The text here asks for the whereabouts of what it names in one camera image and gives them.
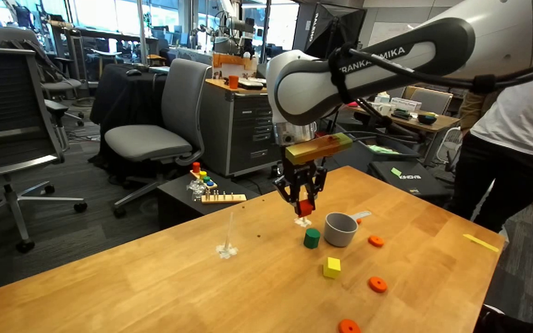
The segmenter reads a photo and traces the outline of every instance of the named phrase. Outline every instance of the robot arm in background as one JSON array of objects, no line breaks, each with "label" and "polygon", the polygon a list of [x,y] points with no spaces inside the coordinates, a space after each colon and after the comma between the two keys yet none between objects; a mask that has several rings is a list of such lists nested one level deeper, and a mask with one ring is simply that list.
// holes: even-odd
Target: robot arm in background
[{"label": "robot arm in background", "polygon": [[[362,51],[424,74],[472,80],[482,74],[511,74],[533,66],[533,0],[464,0],[412,31]],[[313,139],[306,135],[313,122],[335,111],[343,99],[332,82],[328,61],[293,50],[273,58],[267,69],[269,103],[277,144],[288,147]],[[354,98],[416,83],[374,65],[356,53],[336,61],[335,72],[344,76],[346,92]],[[304,216],[302,207],[315,209],[323,190],[312,177],[325,169],[286,163],[284,175],[275,181],[283,198]],[[292,168],[286,171],[285,166]],[[283,185],[289,185],[287,194]],[[305,185],[307,202],[300,202]]]}]

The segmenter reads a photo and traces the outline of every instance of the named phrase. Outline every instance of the wooden table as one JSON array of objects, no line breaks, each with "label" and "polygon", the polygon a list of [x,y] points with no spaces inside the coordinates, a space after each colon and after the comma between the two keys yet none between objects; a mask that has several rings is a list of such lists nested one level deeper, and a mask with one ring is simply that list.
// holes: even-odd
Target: wooden table
[{"label": "wooden table", "polygon": [[231,89],[229,87],[229,85],[225,84],[223,79],[205,79],[205,82],[207,82],[208,84],[214,85],[214,86],[218,86],[219,88],[229,90],[229,91],[231,91],[233,93],[241,93],[242,95],[256,95],[256,94],[259,94],[259,93],[267,93],[268,92],[266,88],[262,88],[262,89],[244,89],[244,88],[239,88],[238,87],[238,89]]},{"label": "wooden table", "polygon": [[[335,333],[345,318],[364,333],[472,332],[501,236],[348,166],[328,173],[317,205],[321,231],[332,211],[372,215],[348,247],[307,249],[271,192],[0,288],[0,332]],[[239,253],[220,259],[231,212]],[[327,257],[341,260],[336,280],[322,275]]]},{"label": "wooden table", "polygon": [[[362,108],[359,108],[359,107],[345,107],[345,108],[348,108],[354,112],[360,112],[360,113],[367,114]],[[409,120],[404,120],[401,118],[391,117],[391,119],[393,122],[395,122],[398,125],[401,125],[404,127],[410,127],[411,129],[420,130],[420,131],[424,131],[427,133],[437,133],[438,131],[448,129],[452,127],[454,124],[456,124],[457,122],[459,122],[459,118],[443,116],[442,114],[438,114],[436,122],[431,125],[421,124],[419,120],[417,120],[417,118],[411,118]]]}]

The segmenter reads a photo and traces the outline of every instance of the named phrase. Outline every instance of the black table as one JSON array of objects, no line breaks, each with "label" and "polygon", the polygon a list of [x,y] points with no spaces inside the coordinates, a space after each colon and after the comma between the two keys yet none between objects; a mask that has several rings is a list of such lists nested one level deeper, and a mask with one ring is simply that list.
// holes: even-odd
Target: black table
[{"label": "black table", "polygon": [[133,69],[129,64],[111,64],[104,68],[98,83],[90,120],[100,125],[100,152],[98,158],[106,163],[107,170],[114,174],[131,175],[135,168],[116,154],[104,141],[104,135],[114,127],[151,124],[163,127],[161,95],[166,84],[165,75],[142,73],[127,76]]},{"label": "black table", "polygon": [[[217,190],[220,193],[225,191],[226,194],[232,192],[234,194],[245,194],[248,200],[259,196],[215,173],[207,172],[207,175],[217,183]],[[200,201],[194,202],[192,200],[192,191],[186,189],[186,186],[193,179],[192,175],[187,174],[157,188],[157,214],[159,225],[162,229],[179,225],[234,205],[233,203],[203,204]]]}]

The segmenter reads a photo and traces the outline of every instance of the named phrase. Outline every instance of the orange cup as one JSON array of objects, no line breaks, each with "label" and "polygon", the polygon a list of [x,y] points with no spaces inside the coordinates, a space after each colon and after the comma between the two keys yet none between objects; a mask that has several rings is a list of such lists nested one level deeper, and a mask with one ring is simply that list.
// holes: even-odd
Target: orange cup
[{"label": "orange cup", "polygon": [[237,81],[239,80],[239,77],[237,75],[230,75],[229,81],[230,81],[230,88],[231,89],[237,89]]}]

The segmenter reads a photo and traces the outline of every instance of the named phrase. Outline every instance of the green paper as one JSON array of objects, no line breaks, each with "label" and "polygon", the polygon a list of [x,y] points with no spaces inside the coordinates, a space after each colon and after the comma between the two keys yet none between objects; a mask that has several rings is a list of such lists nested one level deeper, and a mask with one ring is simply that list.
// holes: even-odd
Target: green paper
[{"label": "green paper", "polygon": [[392,168],[392,170],[390,172],[395,174],[397,177],[400,177],[400,175],[402,175],[402,171],[400,171],[400,170],[398,170],[396,168]]}]

